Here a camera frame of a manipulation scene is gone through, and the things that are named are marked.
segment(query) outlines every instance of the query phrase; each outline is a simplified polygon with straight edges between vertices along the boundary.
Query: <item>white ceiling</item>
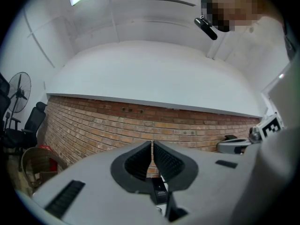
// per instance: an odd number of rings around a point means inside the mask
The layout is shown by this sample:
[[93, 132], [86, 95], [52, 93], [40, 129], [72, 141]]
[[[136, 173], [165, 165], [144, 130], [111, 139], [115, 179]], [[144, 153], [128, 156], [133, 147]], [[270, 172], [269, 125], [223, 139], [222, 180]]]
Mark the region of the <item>white ceiling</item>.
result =
[[[201, 16], [200, 0], [182, 1], [195, 6], [161, 0], [82, 0], [71, 6], [70, 0], [47, 0], [46, 9], [52, 19], [64, 18], [75, 53], [119, 41], [160, 41], [201, 50], [247, 73], [257, 65], [258, 58], [283, 40], [280, 24], [263, 18], [251, 29], [217, 31], [218, 39], [213, 42], [194, 24], [194, 19]], [[34, 29], [38, 30], [42, 24], [36, 24]]]

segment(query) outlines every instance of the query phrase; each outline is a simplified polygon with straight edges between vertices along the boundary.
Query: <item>person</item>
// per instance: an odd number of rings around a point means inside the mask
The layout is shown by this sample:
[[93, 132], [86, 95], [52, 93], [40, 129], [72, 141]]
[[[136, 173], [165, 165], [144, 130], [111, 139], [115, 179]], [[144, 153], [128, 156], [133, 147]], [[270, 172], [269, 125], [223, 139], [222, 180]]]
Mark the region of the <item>person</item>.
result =
[[281, 23], [285, 34], [285, 46], [289, 59], [293, 59], [297, 41], [289, 23], [283, 18], [271, 0], [202, 0], [204, 16], [218, 30], [228, 32], [234, 26], [249, 26], [263, 16]]

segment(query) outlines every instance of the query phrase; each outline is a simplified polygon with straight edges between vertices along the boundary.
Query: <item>fan blade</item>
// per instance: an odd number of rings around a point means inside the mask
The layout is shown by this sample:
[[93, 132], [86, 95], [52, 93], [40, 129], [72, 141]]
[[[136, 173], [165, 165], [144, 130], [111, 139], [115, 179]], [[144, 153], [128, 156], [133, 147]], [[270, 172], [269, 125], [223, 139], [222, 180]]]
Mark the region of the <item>fan blade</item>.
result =
[[19, 77], [18, 89], [20, 88], [20, 84], [21, 84], [21, 76], [22, 76], [22, 74], [20, 74], [20, 77]]
[[22, 98], [24, 98], [25, 100], [27, 100], [27, 98], [26, 98], [22, 93], [20, 93], [20, 96], [21, 96]]
[[10, 97], [10, 100], [14, 97], [14, 95], [16, 95], [17, 93], [15, 92], [11, 97]]

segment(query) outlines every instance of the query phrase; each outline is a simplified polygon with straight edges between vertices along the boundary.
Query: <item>chair seat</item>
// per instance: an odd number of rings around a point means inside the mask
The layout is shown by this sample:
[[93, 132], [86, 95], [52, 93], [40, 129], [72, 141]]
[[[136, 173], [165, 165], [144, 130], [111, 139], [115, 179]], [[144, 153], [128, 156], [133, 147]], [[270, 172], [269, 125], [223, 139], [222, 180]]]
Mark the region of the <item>chair seat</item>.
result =
[[6, 136], [11, 143], [10, 145], [8, 143], [6, 147], [20, 147], [25, 141], [24, 132], [19, 130], [8, 128], [6, 129]]

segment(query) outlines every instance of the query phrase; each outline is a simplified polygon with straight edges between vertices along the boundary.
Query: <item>red object in basket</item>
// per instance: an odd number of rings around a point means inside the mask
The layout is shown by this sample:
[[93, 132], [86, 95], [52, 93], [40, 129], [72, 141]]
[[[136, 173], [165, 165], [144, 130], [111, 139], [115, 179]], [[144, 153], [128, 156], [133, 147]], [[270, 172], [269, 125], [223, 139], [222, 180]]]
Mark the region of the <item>red object in basket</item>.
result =
[[[50, 146], [40, 145], [39, 148], [48, 149], [49, 151], [52, 152]], [[52, 158], [50, 158], [49, 163], [50, 163], [50, 171], [57, 172], [57, 162], [55, 162]]]

